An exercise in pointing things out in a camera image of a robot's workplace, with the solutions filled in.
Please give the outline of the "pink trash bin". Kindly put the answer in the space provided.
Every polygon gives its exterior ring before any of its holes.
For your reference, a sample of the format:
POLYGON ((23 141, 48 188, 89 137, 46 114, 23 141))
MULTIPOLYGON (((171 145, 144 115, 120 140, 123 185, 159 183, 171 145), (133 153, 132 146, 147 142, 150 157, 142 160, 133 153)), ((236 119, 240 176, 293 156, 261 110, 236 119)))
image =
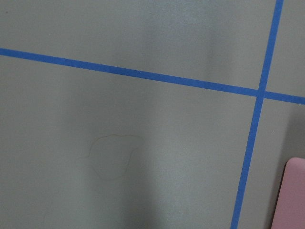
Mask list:
POLYGON ((305 227, 305 160, 287 161, 271 228, 303 229, 305 227))

